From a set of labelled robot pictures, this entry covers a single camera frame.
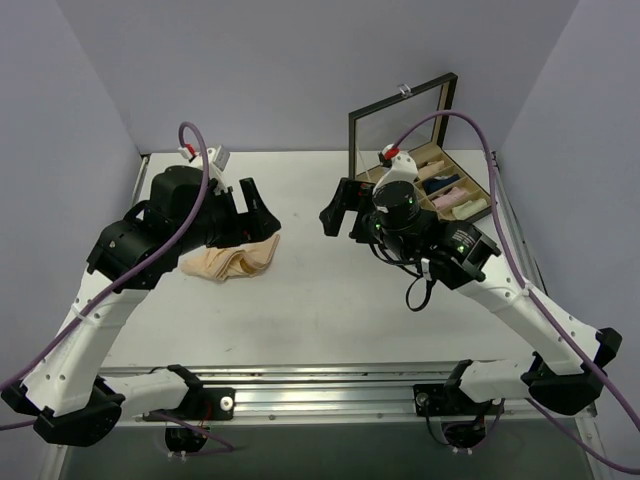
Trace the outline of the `beige underwear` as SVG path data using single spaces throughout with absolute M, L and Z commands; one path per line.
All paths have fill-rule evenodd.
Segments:
M 231 278 L 255 277 L 266 270 L 274 257 L 280 235 L 238 247 L 205 248 L 181 262 L 181 271 L 218 283 Z

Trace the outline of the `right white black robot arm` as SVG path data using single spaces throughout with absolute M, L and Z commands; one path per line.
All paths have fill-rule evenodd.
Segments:
M 396 255 L 429 287 L 442 283 L 484 307 L 533 350 L 524 359 L 463 360 L 445 382 L 444 400 L 455 412 L 497 399 L 531 399 L 562 415 L 593 403 L 604 383 L 589 362 L 603 368 L 617 355 L 621 335 L 578 321 L 530 282 L 518 281 L 496 243 L 473 224 L 448 221 L 419 207 L 412 186 L 394 181 L 380 188 L 343 178 L 319 219 L 338 235 L 344 215 L 357 214 L 351 238 Z

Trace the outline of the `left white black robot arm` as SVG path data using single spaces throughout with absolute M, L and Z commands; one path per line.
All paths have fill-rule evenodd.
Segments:
M 169 167 L 153 178 L 148 199 L 101 232 L 58 336 L 44 357 L 1 390 L 9 407 L 33 417 L 45 442 L 88 447 L 121 419 L 169 414 L 201 420 L 219 407 L 202 381 L 178 364 L 119 378 L 99 370 L 134 310 L 181 256 L 202 246 L 259 243 L 280 229 L 253 178 L 239 185 L 243 213 L 220 181 L 194 167 Z

